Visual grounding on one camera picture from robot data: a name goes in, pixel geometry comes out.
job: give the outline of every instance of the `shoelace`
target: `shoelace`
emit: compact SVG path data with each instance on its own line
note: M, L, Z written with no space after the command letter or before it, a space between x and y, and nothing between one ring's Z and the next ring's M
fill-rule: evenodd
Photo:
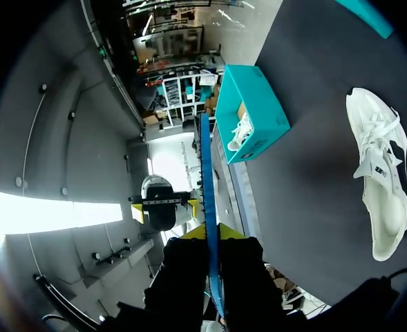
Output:
M390 124L387 124L389 119L382 113L374 114L371 117L370 122L367 124L366 134L361 141L360 163L363 161L369 148L380 151L387 148L388 151L392 151L392 146L390 145L390 141L386 138L386 135L399 125L399 114L392 107L391 109L397 118ZM390 161L393 163L395 160L394 155L388 155Z
M235 134L235 138L244 136L245 132L248 132L251 128L249 116L245 114L242 119L237 123L237 127L232 131Z

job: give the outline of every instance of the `shelving unit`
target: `shelving unit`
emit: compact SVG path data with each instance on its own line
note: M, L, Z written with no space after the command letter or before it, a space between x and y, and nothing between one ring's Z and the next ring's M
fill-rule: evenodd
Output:
M165 78L163 79L162 82L162 88L163 88L163 96L165 98L165 101L167 103L167 107L161 108L161 109L156 109L156 112L161 112L161 111L166 111L169 119L169 123L171 124L171 128L174 127L174 123L172 120L171 116L171 110L173 109L180 109L180 115L181 115L181 120L182 122L184 121L184 108L185 107L192 107L192 115L195 116L197 115L197 106L198 105L204 105L205 100L199 100L196 96L197 91L196 86L197 86L197 80L200 79L201 77L204 76L215 76L214 82L217 82L218 74L212 74L212 73L194 73L191 75L179 75L176 77L170 77L170 78ZM182 83L183 80L186 79L191 79L192 83L192 98L190 102L184 102L184 100L187 101L187 92L182 90Z

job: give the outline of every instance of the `floor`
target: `floor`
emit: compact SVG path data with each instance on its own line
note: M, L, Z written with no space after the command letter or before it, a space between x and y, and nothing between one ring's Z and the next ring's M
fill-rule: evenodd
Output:
M216 50L227 64L255 64L283 0L242 1L243 7L211 6L196 11L205 27L205 50Z

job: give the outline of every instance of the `bright light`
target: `bright light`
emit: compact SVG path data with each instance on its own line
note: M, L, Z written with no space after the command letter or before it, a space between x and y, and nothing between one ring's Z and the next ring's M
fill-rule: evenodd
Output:
M122 219L120 204L32 199L0 192L0 242L6 234L65 230Z
M151 20L153 19L153 15L149 15L148 21L146 23L146 26L143 28L142 36L146 35L146 31L148 30L148 26L151 23Z
M150 158L147 158L146 163L148 164L148 174L153 175L154 174L154 172L153 172L153 162L151 161Z
M242 1L242 2L243 2L244 5L252 8L252 9L256 9L252 4L250 4L250 3L246 2L246 1Z

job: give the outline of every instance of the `dark gray table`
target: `dark gray table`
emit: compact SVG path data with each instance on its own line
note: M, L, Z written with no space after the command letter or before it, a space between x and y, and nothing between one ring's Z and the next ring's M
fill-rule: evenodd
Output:
M407 134L407 50L332 0L285 0L258 58L292 124L247 162L270 263L329 304L369 277L407 267L407 233L386 262L372 258L359 152L346 92L375 92ZM401 288L407 276L396 278Z

